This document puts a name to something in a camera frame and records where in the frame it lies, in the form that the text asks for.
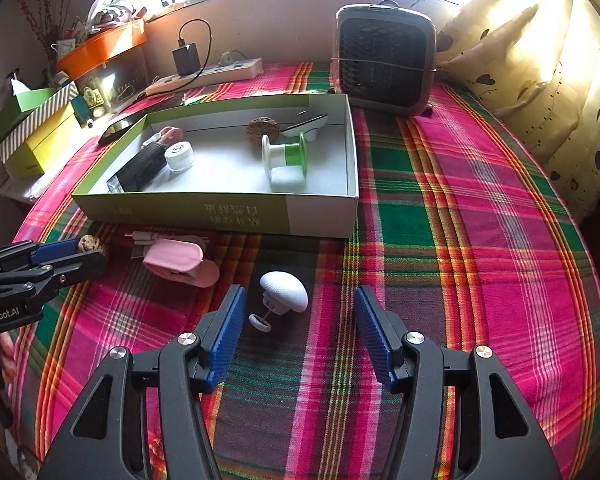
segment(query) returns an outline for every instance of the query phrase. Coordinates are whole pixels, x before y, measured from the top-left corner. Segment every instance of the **table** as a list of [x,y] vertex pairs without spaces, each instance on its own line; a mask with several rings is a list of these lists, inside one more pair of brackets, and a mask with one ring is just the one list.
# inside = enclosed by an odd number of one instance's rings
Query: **table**
[[[206,101],[271,92],[326,91],[327,70],[267,66],[250,81],[190,92]],[[211,235],[221,279],[210,289],[161,280],[130,260],[125,232],[91,222],[72,189],[105,153],[72,158],[27,217],[18,240],[86,233],[110,246],[106,275],[73,286],[19,331],[11,388],[18,439],[44,456],[81,387],[106,352],[158,348],[248,290],[262,314],[264,272],[305,284],[302,315],[246,324],[226,383],[203,410],[226,478],[366,479],[382,469],[400,399],[383,392],[352,316],[353,291],[371,285],[411,330],[499,355],[544,429],[563,475],[600,443],[600,287],[579,230],[524,147],[479,101],[437,82],[434,113],[412,120],[352,110],[360,205],[351,240]],[[185,233],[187,230],[160,230]],[[155,477],[164,477],[157,396],[148,399]],[[440,475],[448,475],[452,418]]]

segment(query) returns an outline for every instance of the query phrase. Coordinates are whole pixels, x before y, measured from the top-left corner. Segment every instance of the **curtain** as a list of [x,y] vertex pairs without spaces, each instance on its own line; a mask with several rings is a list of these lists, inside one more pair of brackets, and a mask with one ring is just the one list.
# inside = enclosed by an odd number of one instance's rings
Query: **curtain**
[[469,0],[436,65],[544,167],[578,221],[600,198],[600,16],[588,0]]

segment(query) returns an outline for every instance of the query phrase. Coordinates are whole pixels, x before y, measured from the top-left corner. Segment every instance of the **orange container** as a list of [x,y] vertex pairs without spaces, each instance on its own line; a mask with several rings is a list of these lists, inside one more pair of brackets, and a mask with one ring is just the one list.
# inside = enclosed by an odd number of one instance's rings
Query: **orange container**
[[66,72],[73,80],[85,75],[98,65],[146,42],[144,21],[134,20],[101,32],[85,41],[56,64],[58,72]]

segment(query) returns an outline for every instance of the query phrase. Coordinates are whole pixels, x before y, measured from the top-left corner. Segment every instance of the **power strip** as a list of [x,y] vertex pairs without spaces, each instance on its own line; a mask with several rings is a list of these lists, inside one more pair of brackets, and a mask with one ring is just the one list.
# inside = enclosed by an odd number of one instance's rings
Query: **power strip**
[[244,59],[227,66],[208,66],[202,71],[202,74],[200,74],[198,78],[196,78],[196,74],[186,76],[175,74],[163,77],[149,86],[146,89],[146,94],[151,96],[175,90],[199,88],[206,85],[218,85],[220,83],[229,83],[231,81],[242,81],[244,79],[253,79],[260,74],[262,74],[262,60],[260,58]]

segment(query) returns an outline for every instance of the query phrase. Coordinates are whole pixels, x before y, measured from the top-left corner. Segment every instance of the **black power adapter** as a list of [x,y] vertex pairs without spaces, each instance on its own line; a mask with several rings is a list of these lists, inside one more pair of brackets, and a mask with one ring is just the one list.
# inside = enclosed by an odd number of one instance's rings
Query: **black power adapter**
[[183,39],[178,39],[180,46],[173,51],[173,61],[180,77],[191,75],[200,70],[200,58],[195,43],[185,44]]

